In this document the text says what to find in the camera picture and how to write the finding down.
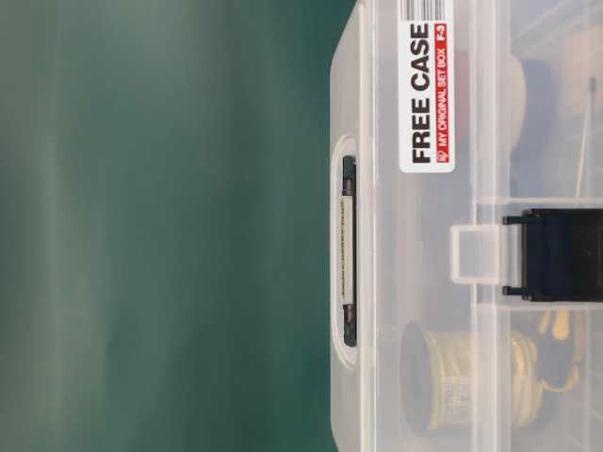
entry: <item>gold thread spool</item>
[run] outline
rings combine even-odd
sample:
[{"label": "gold thread spool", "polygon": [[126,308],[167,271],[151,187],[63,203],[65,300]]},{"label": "gold thread spool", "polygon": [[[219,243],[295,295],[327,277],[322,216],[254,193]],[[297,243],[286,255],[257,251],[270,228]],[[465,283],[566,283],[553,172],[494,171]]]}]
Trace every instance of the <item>gold thread spool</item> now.
[{"label": "gold thread spool", "polygon": [[[543,385],[536,378],[537,349],[512,332],[512,422],[532,424],[542,408]],[[428,331],[407,326],[400,352],[402,408],[415,434],[471,425],[473,340],[467,331]]]}]

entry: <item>barcode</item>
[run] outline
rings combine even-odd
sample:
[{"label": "barcode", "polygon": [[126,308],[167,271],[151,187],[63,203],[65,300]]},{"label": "barcode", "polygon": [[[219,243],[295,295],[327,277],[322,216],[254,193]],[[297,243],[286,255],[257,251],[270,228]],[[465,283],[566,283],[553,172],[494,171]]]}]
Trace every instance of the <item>barcode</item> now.
[{"label": "barcode", "polygon": [[400,0],[403,21],[444,21],[446,0]]}]

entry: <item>yellow object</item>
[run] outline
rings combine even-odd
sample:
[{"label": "yellow object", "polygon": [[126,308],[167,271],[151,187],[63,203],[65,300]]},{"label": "yellow object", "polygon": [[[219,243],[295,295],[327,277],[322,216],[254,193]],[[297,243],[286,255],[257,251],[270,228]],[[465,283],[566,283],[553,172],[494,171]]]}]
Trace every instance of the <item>yellow object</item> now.
[{"label": "yellow object", "polygon": [[558,311],[553,325],[553,337],[565,342],[569,338],[569,311]]}]

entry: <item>black latch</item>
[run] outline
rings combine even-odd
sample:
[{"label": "black latch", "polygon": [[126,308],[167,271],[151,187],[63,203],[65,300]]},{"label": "black latch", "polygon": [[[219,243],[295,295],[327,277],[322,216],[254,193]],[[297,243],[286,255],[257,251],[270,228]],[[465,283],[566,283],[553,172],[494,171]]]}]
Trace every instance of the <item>black latch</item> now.
[{"label": "black latch", "polygon": [[503,294],[530,301],[603,301],[603,209],[531,209],[521,225],[522,287]]}]

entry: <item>spool of thread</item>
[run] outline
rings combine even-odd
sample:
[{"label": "spool of thread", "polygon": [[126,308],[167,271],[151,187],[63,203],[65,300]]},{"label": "spool of thread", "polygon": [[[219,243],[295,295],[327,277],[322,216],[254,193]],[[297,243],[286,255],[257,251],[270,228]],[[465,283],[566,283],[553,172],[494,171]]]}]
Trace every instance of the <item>spool of thread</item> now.
[{"label": "spool of thread", "polygon": [[[467,52],[457,51],[454,53],[455,64],[455,103],[456,103],[456,137],[460,146],[466,144],[469,135],[471,99],[469,98],[469,57]],[[512,144],[517,146],[524,129],[527,107],[527,83],[526,73],[522,63],[514,56],[509,56],[509,73],[512,89]]]},{"label": "spool of thread", "polygon": [[[514,428],[533,423],[543,405],[537,381],[536,346],[514,331],[511,338],[512,422]],[[400,352],[402,408],[416,435],[471,425],[472,379],[476,366],[469,332],[428,331],[407,326]]]},{"label": "spool of thread", "polygon": [[518,96],[513,117],[513,128],[519,131],[513,145],[512,193],[515,196],[542,197],[546,193],[546,152],[556,118],[558,96],[555,94],[553,74],[547,63],[540,60],[522,60],[521,71],[525,97]]}]

